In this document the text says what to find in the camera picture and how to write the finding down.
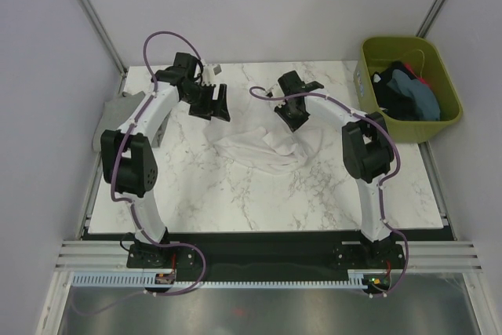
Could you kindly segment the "white t-shirt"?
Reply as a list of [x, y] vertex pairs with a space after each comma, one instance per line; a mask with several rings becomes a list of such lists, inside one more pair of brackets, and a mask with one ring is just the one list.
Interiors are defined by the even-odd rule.
[[311, 120], [293, 132], [247, 87], [227, 90], [229, 122], [212, 119], [203, 133], [219, 156], [246, 167], [283, 175], [307, 165], [321, 150], [324, 131]]

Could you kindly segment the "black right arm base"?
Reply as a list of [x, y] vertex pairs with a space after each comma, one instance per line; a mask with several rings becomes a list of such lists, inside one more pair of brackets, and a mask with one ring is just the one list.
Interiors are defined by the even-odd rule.
[[405, 264], [405, 252], [394, 234], [380, 241], [369, 241], [360, 231], [354, 240], [335, 242], [335, 262], [346, 269], [400, 269]]

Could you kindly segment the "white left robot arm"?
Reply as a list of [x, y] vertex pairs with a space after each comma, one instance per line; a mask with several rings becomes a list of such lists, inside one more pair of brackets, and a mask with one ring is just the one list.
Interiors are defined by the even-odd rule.
[[104, 180], [110, 185], [112, 202], [124, 202], [135, 227], [135, 239], [149, 243], [144, 256], [155, 267], [166, 266], [172, 248], [164, 243], [168, 234], [155, 201], [158, 164], [154, 138], [162, 123], [180, 103], [189, 105], [189, 115], [229, 122], [227, 85], [204, 80], [203, 62], [189, 53], [177, 53], [171, 66], [151, 74], [151, 90], [133, 113], [116, 129], [100, 137]]

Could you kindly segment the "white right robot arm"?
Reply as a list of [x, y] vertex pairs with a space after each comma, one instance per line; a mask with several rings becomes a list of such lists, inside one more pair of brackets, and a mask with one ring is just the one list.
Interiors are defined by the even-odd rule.
[[360, 231], [368, 240], [359, 247], [358, 254], [364, 265], [379, 266], [387, 259], [387, 248], [381, 241], [391, 233], [380, 205], [380, 182], [395, 157], [384, 119], [377, 113], [368, 115], [349, 107], [330, 96], [319, 82], [301, 80], [296, 71], [279, 77], [278, 86], [285, 99], [283, 105], [275, 107], [275, 113], [291, 131], [315, 116], [341, 132], [343, 164], [358, 186]]

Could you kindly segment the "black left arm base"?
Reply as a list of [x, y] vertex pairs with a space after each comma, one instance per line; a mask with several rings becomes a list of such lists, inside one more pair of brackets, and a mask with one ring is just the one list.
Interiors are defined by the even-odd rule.
[[159, 247], [149, 242], [137, 240], [132, 232], [123, 235], [119, 245], [128, 253], [126, 267], [131, 269], [175, 269], [177, 267], [177, 257], [195, 256], [195, 247], [193, 245]]

